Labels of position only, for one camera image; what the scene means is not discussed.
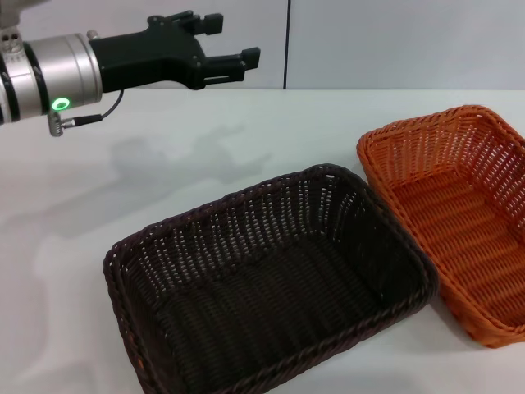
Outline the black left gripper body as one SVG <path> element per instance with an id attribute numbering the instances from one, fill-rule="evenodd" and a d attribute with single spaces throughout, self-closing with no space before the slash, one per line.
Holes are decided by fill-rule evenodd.
<path id="1" fill-rule="evenodd" d="M 146 30 L 91 39 L 103 92 L 174 81 L 198 90 L 205 87 L 205 55 L 195 38 L 206 21 L 192 11 L 150 16 Z"/>

